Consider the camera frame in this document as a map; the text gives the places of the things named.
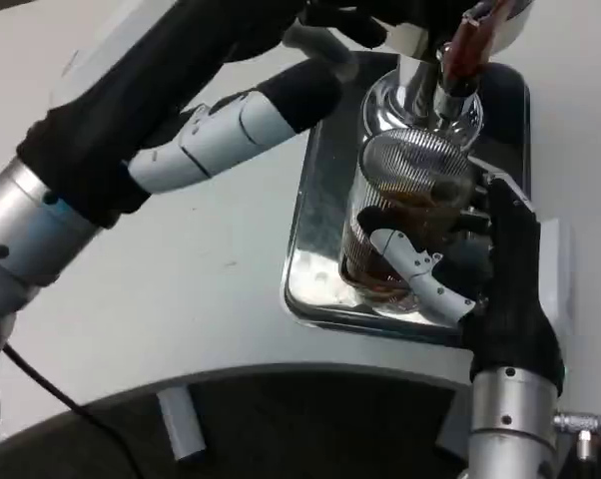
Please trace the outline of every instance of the screw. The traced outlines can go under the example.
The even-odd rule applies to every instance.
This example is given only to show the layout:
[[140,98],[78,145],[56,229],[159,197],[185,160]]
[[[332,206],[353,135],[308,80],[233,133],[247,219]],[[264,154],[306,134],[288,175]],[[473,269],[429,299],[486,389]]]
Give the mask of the screw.
[[0,244],[0,259],[4,259],[10,255],[10,248],[5,244]]
[[58,201],[59,201],[59,197],[57,197],[52,192],[45,192],[45,194],[43,195],[43,203],[45,203],[46,205],[54,205]]

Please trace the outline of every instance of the metal cylinder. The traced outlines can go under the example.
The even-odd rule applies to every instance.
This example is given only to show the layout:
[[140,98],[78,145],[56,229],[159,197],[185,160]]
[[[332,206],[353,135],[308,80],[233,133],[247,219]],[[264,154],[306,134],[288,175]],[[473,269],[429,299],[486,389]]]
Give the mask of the metal cylinder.
[[553,479],[557,390],[529,371],[505,367],[473,383],[469,477]]
[[53,282],[98,228],[18,159],[0,175],[0,267],[35,286]]

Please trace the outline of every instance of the silver metal joint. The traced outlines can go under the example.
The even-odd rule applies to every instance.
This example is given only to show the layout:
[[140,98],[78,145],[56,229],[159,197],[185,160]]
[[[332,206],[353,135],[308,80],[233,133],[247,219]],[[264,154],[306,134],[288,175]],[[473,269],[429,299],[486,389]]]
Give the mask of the silver metal joint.
[[0,174],[0,322],[52,283],[98,231],[13,160]]
[[601,436],[601,415],[561,411],[553,416],[553,426],[557,432],[564,434],[589,431]]
[[433,96],[433,109],[442,119],[453,122],[469,112],[474,100],[475,94],[452,97],[438,85]]
[[597,459],[598,441],[601,437],[601,416],[582,412],[558,412],[553,417],[557,432],[577,436],[576,454],[581,462]]
[[473,381],[470,479],[555,478],[556,387],[523,369],[484,371]]

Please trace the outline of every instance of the white table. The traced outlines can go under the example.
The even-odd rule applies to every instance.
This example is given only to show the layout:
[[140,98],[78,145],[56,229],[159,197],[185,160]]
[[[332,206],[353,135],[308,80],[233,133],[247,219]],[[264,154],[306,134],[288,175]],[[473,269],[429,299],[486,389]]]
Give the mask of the white table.
[[[75,46],[117,3],[38,0],[0,12],[0,168],[44,111]],[[595,24],[582,9],[575,0],[537,0],[527,31],[501,58],[526,75],[533,93],[536,204],[576,229],[569,402],[601,412],[601,0]],[[565,36],[552,38],[556,32]],[[227,67],[201,98],[245,88],[301,58],[279,48]],[[12,344],[82,403],[258,366],[370,367],[467,382],[466,351],[308,328],[283,309],[305,141],[154,198],[123,219],[20,314]],[[249,237],[255,215],[267,220]],[[64,411],[6,360],[0,393],[0,439]]]

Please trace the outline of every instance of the metal mesh strainer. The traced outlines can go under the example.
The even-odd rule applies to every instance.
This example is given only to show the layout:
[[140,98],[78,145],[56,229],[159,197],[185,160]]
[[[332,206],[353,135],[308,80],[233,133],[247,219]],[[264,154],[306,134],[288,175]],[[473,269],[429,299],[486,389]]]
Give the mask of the metal mesh strainer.
[[389,130],[361,149],[342,240],[349,281],[379,294],[402,288],[358,225],[361,210],[392,210],[417,247],[443,248],[474,189],[471,163],[453,144],[419,128]]

